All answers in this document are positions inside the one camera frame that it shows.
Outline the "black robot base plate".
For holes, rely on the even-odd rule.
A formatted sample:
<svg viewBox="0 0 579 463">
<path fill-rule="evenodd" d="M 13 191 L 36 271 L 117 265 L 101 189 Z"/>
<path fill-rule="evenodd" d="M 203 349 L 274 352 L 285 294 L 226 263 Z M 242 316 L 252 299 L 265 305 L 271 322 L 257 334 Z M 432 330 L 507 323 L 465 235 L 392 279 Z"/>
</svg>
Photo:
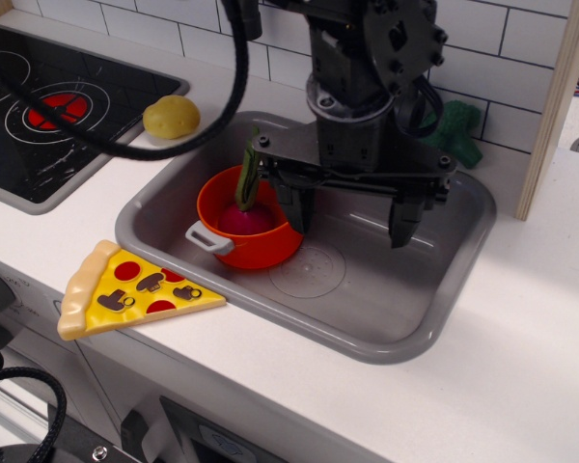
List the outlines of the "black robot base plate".
<svg viewBox="0 0 579 463">
<path fill-rule="evenodd" d="M 38 444 L 0 447 L 0 462 L 137 462 L 110 441 L 47 406 L 49 425 Z"/>
</svg>

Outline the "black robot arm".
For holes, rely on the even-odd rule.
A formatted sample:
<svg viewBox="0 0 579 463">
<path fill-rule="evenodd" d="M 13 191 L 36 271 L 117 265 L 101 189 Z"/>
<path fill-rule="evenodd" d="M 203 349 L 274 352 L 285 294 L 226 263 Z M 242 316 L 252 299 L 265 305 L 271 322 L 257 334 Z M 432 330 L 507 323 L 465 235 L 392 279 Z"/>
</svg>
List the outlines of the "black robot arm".
<svg viewBox="0 0 579 463">
<path fill-rule="evenodd" d="M 255 137 L 260 175 L 290 226 L 306 233 L 320 187 L 391 200 L 388 233 L 409 243 L 425 211 L 447 198 L 453 158 L 426 146 L 433 125 L 400 123 L 400 103 L 443 113 L 427 72 L 443 63 L 445 31 L 433 1 L 283 1 L 309 26 L 306 84 L 312 123 Z"/>
</svg>

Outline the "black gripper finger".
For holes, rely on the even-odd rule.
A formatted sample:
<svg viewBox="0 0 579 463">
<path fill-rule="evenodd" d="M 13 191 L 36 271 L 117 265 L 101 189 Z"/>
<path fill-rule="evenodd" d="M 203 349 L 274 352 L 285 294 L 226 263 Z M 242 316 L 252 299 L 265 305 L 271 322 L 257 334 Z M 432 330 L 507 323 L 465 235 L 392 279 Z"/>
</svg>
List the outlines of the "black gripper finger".
<svg viewBox="0 0 579 463">
<path fill-rule="evenodd" d="M 430 208 L 426 193 L 406 190 L 392 200 L 388 231 L 392 248 L 406 246 L 419 225 L 423 214 Z"/>
<path fill-rule="evenodd" d="M 291 228 L 306 234 L 315 214 L 316 188 L 291 185 L 279 178 L 273 178 L 271 186 Z"/>
</svg>

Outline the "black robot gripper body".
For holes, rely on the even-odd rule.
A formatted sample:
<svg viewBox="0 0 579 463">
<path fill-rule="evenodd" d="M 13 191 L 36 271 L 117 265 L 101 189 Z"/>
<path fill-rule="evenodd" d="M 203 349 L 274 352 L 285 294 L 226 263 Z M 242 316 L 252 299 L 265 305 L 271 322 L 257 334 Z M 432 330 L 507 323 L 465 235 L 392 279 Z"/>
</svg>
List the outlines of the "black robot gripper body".
<svg viewBox="0 0 579 463">
<path fill-rule="evenodd" d="M 455 162 L 420 143 L 433 126 L 398 126 L 393 108 L 402 97 L 401 87 L 357 108 L 342 105 L 315 80 L 307 90 L 316 109 L 314 123 L 260 133 L 251 140 L 261 158 L 258 173 L 270 186 L 279 178 L 295 186 L 340 188 L 392 200 L 406 190 L 418 191 L 427 194 L 430 206 L 447 199 Z"/>
</svg>

